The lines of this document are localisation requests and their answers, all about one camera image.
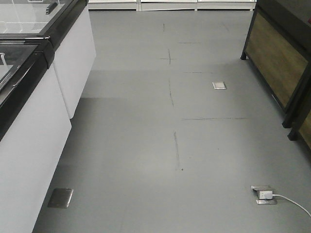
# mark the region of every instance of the wooden cabinet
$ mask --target wooden cabinet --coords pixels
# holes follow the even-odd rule
[[[248,57],[293,127],[311,148],[311,1],[258,1],[242,60]]]

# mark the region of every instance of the glass display case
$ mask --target glass display case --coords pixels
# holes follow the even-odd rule
[[[0,43],[0,140],[53,58],[53,48],[47,41]]]
[[[87,2],[0,0],[0,41],[51,43],[53,67],[70,118],[96,56]]]
[[[0,39],[48,39],[58,47],[86,0],[0,0]]]
[[[32,232],[71,129],[53,58],[48,41],[0,43],[1,233]]]

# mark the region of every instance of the gray floor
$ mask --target gray floor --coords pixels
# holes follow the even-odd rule
[[[34,233],[306,233],[311,167],[239,59],[251,12],[91,12],[97,58]],[[214,81],[227,90],[215,91]],[[71,187],[68,209],[47,208]]]

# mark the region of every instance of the metal floor plate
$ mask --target metal floor plate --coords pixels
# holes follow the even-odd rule
[[[68,208],[73,194],[71,188],[56,188],[53,190],[48,207],[51,208]]]
[[[276,205],[277,200],[276,199],[271,199],[271,200],[256,200],[256,203],[258,205]]]
[[[213,82],[213,86],[215,90],[226,90],[227,89],[224,82]]]

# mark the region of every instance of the black mark on floor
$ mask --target black mark on floor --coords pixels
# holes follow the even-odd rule
[[[174,140],[175,140],[175,147],[176,147],[176,168],[175,170],[180,169],[180,159],[179,159],[179,150],[178,150],[178,142],[177,142],[177,136],[176,132],[174,132]]]
[[[224,24],[224,22],[222,22],[222,25],[227,29],[227,31],[229,32],[229,28]]]
[[[245,120],[246,117],[186,118],[181,120]]]
[[[179,44],[201,44],[201,42],[178,42]]]
[[[170,80],[170,78],[169,78],[169,90],[170,90],[170,98],[171,98],[172,106],[174,107],[174,101],[173,101],[173,98],[172,98],[171,80]]]
[[[167,49],[168,54],[169,54],[169,58],[160,58],[160,60],[169,60],[169,64],[171,64],[172,60],[176,60],[175,58],[171,58],[171,52],[170,49]]]
[[[184,74],[203,74],[203,72],[183,72]]]
[[[169,52],[169,60],[170,60],[170,64],[171,64],[171,53],[170,53],[170,49],[167,49],[167,51]]]

